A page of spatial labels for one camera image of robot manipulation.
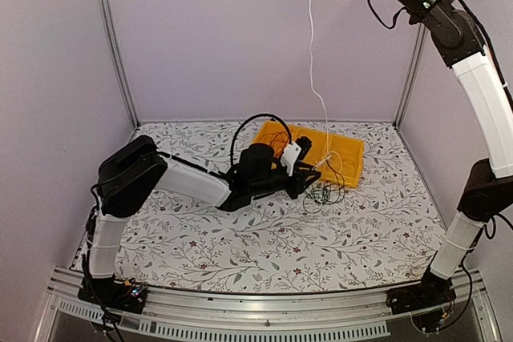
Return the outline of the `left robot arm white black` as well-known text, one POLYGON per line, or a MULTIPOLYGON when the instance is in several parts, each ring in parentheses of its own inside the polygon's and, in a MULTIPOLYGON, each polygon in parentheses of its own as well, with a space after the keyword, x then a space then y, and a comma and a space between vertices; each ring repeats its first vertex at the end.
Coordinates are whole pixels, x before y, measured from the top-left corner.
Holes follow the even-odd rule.
POLYGON ((276 157, 269 145, 254 143, 242 151, 238 163, 215 173, 159 151, 147 135, 137 137, 100 164, 98 181, 91 187, 95 205, 87 222, 83 265, 85 274, 92 277, 87 290, 102 305, 119 298, 117 284, 109 279, 115 272, 122 234, 153 191, 185 195, 226 212, 279 191, 296 199, 321 177, 303 161, 310 148, 310 140, 301 137, 276 157))

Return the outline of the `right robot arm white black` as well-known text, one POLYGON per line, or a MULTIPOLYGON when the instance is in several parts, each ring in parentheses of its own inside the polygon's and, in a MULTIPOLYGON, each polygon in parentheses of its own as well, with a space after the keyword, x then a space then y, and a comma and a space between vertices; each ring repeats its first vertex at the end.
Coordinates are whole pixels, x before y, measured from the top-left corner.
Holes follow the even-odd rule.
POLYGON ((446 238, 414 290, 423 307, 444 296, 448 280, 478 241, 484 224, 512 205, 512 100, 477 18, 457 0, 398 0, 410 24, 423 24, 462 86, 485 139, 488 156, 472 168, 446 238))

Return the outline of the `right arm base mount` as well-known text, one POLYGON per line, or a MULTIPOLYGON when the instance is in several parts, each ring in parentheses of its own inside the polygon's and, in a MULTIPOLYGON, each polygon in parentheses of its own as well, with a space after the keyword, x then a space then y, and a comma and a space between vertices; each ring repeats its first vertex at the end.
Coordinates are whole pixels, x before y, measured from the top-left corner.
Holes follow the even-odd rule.
POLYGON ((456 293, 452 280, 445 280, 426 269, 417 284, 392 288, 386 292, 386 306, 394 315, 421 311, 412 317, 413 325, 423 333, 439 332, 454 310, 456 293))

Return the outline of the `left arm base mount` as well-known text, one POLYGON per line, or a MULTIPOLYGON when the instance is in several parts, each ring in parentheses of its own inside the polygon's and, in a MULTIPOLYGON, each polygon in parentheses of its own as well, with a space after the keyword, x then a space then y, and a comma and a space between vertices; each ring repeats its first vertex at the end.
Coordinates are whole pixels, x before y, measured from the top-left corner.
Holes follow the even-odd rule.
POLYGON ((147 300, 147 285, 134 279, 119 281, 114 276, 105 279, 85 276, 78 298, 107 309, 141 314, 147 300))

